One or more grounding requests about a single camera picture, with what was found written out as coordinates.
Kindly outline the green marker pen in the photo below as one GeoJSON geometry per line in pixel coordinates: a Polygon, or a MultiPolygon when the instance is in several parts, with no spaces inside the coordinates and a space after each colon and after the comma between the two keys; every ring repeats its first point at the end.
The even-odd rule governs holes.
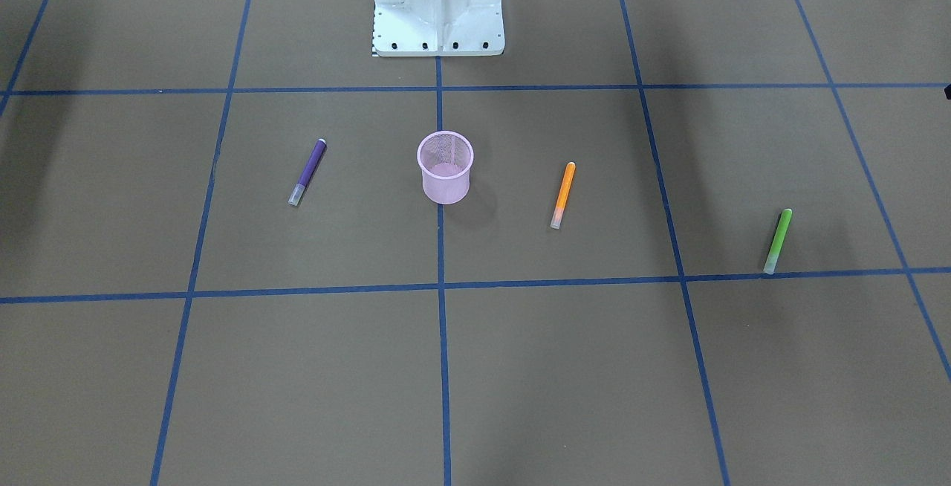
{"type": "Polygon", "coordinates": [[[776,272],[776,266],[780,259],[782,246],[784,246],[792,216],[793,210],[791,208],[782,209],[780,215],[778,215],[776,227],[772,239],[770,240],[770,248],[767,250],[763,265],[763,273],[765,275],[773,275],[776,272]]]}

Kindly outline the orange marker pen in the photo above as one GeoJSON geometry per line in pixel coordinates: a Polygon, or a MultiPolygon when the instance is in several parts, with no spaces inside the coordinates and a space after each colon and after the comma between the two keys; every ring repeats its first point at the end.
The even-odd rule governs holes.
{"type": "Polygon", "coordinates": [[[576,170],[577,165],[573,161],[568,162],[564,168],[562,179],[558,188],[558,195],[556,197],[556,205],[554,205],[553,215],[551,216],[551,229],[559,230],[561,227],[568,204],[568,196],[571,194],[571,188],[573,187],[576,170]]]}

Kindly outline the purple marker pen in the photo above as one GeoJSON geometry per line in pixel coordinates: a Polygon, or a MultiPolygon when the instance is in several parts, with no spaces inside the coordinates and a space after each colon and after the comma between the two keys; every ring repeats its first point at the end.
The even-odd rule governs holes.
{"type": "Polygon", "coordinates": [[[322,160],[322,157],[325,153],[326,148],[327,148],[326,140],[324,140],[324,138],[319,138],[319,140],[317,140],[317,142],[315,143],[311,151],[311,154],[308,157],[308,160],[305,164],[305,168],[302,169],[302,173],[300,173],[298,177],[298,181],[296,181],[294,188],[292,189],[292,192],[289,195],[289,198],[288,198],[289,205],[293,207],[299,206],[300,199],[302,199],[313,175],[318,169],[319,162],[322,160]]]}

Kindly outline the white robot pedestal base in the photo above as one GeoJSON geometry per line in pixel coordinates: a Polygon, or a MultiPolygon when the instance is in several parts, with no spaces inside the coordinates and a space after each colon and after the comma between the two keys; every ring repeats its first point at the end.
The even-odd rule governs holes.
{"type": "Polygon", "coordinates": [[[371,55],[498,56],[503,0],[374,0],[371,55]]]}

